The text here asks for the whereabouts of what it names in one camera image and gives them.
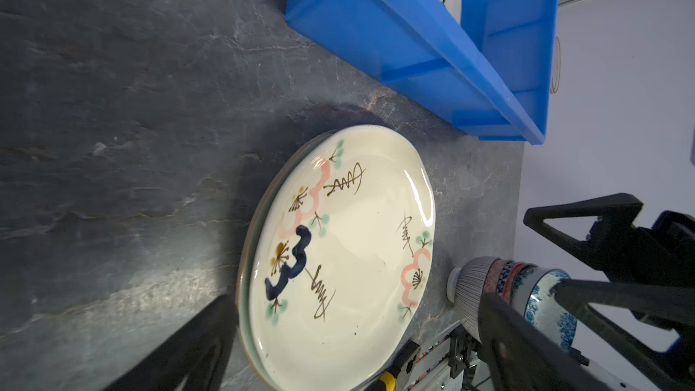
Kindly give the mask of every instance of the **cream ceramic plate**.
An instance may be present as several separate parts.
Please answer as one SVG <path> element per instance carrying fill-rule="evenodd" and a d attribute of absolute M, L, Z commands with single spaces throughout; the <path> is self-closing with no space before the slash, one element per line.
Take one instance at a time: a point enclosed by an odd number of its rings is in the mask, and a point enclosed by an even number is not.
<path fill-rule="evenodd" d="M 413 146 L 380 126 L 326 139 L 270 207 L 251 331 L 283 391 L 351 390 L 396 349 L 430 274 L 434 197 Z"/>
<path fill-rule="evenodd" d="M 239 341 L 241 342 L 241 347 L 244 349 L 244 353 L 246 353 L 249 364 L 256 372 L 256 375 L 260 377 L 268 386 L 276 389 L 277 385 L 273 382 L 273 379 L 270 378 L 263 364 L 261 364 L 261 358 L 258 356 L 258 352 L 256 351 L 256 347 L 253 343 L 253 337 L 251 336 L 251 324 L 249 320 L 249 275 L 251 274 L 253 259 L 256 256 L 256 247 L 258 245 L 258 239 L 261 236 L 261 229 L 263 228 L 265 218 L 270 210 L 270 205 L 273 203 L 273 199 L 277 195 L 277 192 L 280 190 L 280 187 L 284 184 L 292 170 L 296 168 L 296 166 L 299 165 L 299 163 L 305 159 L 306 156 L 308 156 L 308 154 L 319 145 L 319 143 L 328 139 L 328 136 L 332 135 L 333 133 L 335 133 L 335 130 L 324 133 L 323 135 L 319 135 L 308 143 L 305 143 L 292 155 L 292 157 L 290 157 L 282 169 L 280 169 L 273 181 L 265 190 L 263 197 L 258 202 L 258 206 L 256 206 L 256 211 L 254 212 L 254 216 L 251 218 L 249 229 L 246 232 L 244 248 L 241 253 L 239 274 L 237 275 L 236 283 L 236 307 L 239 311 Z"/>

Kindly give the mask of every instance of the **stack of bowls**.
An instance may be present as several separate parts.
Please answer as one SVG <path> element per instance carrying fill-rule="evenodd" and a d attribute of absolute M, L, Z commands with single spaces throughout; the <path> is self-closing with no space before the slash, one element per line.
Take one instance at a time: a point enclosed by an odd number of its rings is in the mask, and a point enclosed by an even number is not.
<path fill-rule="evenodd" d="M 446 294 L 465 329 L 480 341 L 478 309 L 483 293 L 497 293 L 550 341 L 568 352 L 577 318 L 555 300 L 552 288 L 569 275 L 499 257 L 477 257 L 449 275 Z"/>

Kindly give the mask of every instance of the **tabletop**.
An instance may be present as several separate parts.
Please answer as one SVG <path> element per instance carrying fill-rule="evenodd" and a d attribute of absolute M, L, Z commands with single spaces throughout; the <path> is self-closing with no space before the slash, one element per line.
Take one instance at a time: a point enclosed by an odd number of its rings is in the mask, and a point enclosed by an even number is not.
<path fill-rule="evenodd" d="M 425 297 L 511 256 L 522 143 L 479 142 L 287 27 L 286 0 L 0 0 L 0 381 L 98 390 L 235 287 L 248 223 L 301 144 L 373 123 L 434 190 Z M 266 390 L 239 345 L 223 390 Z"/>

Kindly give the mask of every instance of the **marble surface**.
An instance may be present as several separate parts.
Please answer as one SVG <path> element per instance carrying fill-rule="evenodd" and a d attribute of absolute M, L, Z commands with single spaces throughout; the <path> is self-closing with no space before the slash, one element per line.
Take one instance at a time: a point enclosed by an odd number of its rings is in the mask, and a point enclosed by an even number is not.
<path fill-rule="evenodd" d="M 0 382 L 98 390 L 233 290 L 300 145 L 361 123 L 421 154 L 437 238 L 404 335 L 456 318 L 454 265 L 511 256 L 521 143 L 479 142 L 289 29 L 286 0 L 0 0 Z M 225 390 L 266 390 L 239 346 Z"/>

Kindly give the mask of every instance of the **white wall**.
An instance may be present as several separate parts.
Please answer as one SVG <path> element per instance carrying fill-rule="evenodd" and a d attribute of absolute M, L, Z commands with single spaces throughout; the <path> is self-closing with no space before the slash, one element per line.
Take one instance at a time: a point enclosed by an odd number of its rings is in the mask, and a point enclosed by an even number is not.
<path fill-rule="evenodd" d="M 551 96 L 546 143 L 525 147 L 517 260 L 606 281 L 525 227 L 529 207 L 628 192 L 645 203 L 639 226 L 651 226 L 663 210 L 695 215 L 694 34 L 695 0 L 595 0 L 560 12 L 560 91 Z M 654 349 L 673 341 L 627 310 L 612 309 L 610 317 Z M 656 390 L 582 325 L 574 347 L 633 386 Z"/>

